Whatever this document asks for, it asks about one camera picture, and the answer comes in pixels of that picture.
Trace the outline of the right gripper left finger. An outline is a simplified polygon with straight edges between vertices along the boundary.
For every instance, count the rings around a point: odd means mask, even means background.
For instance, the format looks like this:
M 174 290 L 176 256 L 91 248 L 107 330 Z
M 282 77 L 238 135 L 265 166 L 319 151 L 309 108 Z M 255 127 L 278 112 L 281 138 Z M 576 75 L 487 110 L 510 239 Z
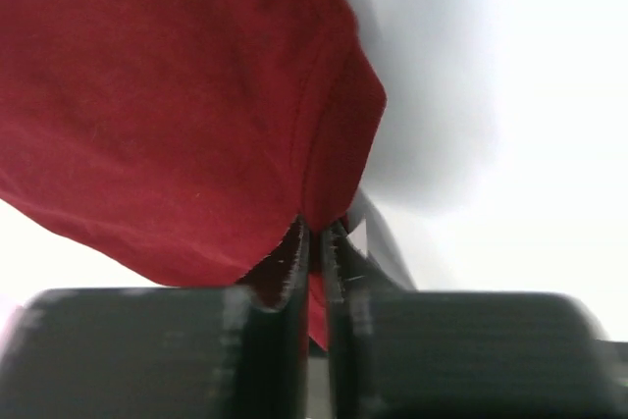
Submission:
M 262 288 L 51 289 L 1 357 L 5 418 L 301 418 L 309 234 Z

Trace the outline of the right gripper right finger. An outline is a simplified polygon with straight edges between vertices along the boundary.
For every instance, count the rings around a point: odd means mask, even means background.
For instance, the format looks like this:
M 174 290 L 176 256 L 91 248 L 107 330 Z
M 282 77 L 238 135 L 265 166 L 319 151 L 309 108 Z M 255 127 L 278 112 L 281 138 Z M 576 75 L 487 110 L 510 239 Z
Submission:
M 623 418 L 615 347 L 574 299 L 413 291 L 379 276 L 341 225 L 321 236 L 338 418 Z

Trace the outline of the dark red t shirt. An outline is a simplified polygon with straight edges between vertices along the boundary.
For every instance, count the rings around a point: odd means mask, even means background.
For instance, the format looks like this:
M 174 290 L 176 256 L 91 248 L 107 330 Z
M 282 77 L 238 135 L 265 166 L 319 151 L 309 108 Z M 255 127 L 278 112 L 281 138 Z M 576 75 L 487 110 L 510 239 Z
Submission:
M 1 197 L 165 286 L 275 282 L 386 106 L 346 0 L 1 0 Z

